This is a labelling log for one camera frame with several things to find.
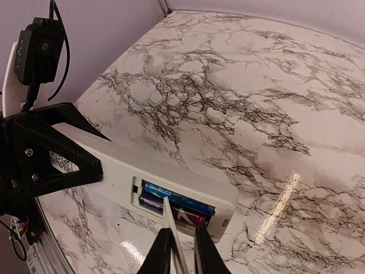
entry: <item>white plastic tab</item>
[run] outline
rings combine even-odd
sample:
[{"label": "white plastic tab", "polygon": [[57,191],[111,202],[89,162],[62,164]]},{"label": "white plastic tab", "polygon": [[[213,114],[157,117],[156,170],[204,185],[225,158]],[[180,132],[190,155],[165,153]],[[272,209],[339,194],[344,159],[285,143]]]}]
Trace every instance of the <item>white plastic tab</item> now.
[{"label": "white plastic tab", "polygon": [[164,198],[164,223],[165,227],[169,227],[171,229],[175,239],[171,255],[175,266],[176,274],[188,274],[189,273],[188,265],[185,260],[183,247],[181,246],[179,234],[177,233],[175,220],[173,218],[171,211],[170,202],[167,197]]},{"label": "white plastic tab", "polygon": [[[15,72],[14,64],[17,56],[17,45],[11,47],[9,60],[7,61],[4,83],[2,86],[2,115],[9,117],[21,112],[21,103],[25,101],[28,87],[22,85]],[[34,108],[48,106],[44,84],[41,84]]]}]

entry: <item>gray wall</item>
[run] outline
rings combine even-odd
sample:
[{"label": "gray wall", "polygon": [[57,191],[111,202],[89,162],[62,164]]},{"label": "gray wall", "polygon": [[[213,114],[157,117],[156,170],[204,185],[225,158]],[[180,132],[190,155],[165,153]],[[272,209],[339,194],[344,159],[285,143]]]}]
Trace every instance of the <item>gray wall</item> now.
[{"label": "gray wall", "polygon": [[246,14],[318,30],[365,47],[364,0],[169,0],[177,10]]},{"label": "gray wall", "polygon": [[[70,40],[71,66],[67,80],[54,102],[75,101],[95,79],[144,33],[160,22],[157,0],[58,0]],[[0,87],[13,42],[34,17],[48,17],[49,0],[1,0]],[[54,83],[56,89],[65,66],[61,56]]]}]

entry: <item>marble countertop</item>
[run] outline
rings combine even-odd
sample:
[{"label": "marble countertop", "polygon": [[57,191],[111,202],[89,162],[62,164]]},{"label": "marble countertop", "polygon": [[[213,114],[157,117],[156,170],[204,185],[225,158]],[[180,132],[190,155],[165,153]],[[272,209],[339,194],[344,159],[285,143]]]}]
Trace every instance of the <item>marble countertop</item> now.
[{"label": "marble countertop", "polygon": [[[114,142],[239,189],[217,244],[233,274],[364,273],[364,72],[364,50],[325,34],[178,11],[77,105]],[[301,184],[258,241],[293,170]],[[40,202],[76,273],[136,273],[160,229],[87,186]]]}]

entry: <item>battery compartment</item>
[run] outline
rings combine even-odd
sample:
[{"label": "battery compartment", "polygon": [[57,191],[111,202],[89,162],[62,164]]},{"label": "battery compartment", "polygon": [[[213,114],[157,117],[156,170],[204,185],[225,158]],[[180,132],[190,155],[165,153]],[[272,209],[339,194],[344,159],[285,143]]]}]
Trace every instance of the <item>battery compartment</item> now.
[{"label": "battery compartment", "polygon": [[[132,189],[132,203],[134,206],[141,208],[142,210],[148,211],[150,214],[154,214],[155,216],[162,217],[163,215],[163,199],[161,197],[155,196],[151,192],[147,192],[145,190],[145,185],[153,184],[152,182],[145,181],[143,179],[134,177],[133,179],[133,189]],[[186,198],[191,200],[192,202],[196,202],[198,204],[202,204],[206,207],[209,207],[212,210],[212,213],[204,214],[202,212],[193,210],[191,208],[186,208],[181,204],[172,203],[170,200],[170,205],[172,207],[172,212],[174,215],[174,219],[176,221],[176,225],[179,229],[185,231],[194,231],[195,226],[208,226],[211,218],[214,216],[215,208],[204,204],[202,202],[195,201],[190,198]]]}]

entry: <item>screw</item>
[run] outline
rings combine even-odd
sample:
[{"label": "screw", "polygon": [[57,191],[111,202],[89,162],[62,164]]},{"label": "screw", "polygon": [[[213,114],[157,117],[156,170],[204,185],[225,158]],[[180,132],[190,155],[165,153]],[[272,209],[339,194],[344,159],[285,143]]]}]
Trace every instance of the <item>screw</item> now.
[{"label": "screw", "polygon": [[25,151],[25,155],[27,155],[28,157],[32,157],[33,156],[33,150],[31,148],[28,148]]},{"label": "screw", "polygon": [[33,179],[33,181],[38,181],[39,180],[39,175],[38,175],[38,173],[35,173],[35,174],[33,174],[32,175],[32,179]]}]

